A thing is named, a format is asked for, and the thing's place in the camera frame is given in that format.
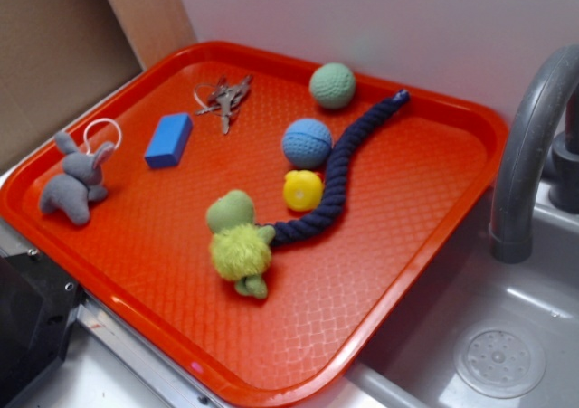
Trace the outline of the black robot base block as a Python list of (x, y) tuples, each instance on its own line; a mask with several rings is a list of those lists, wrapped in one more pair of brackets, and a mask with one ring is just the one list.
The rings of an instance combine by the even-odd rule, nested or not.
[(15, 407), (64, 363), (82, 287), (41, 251), (1, 259), (1, 405)]

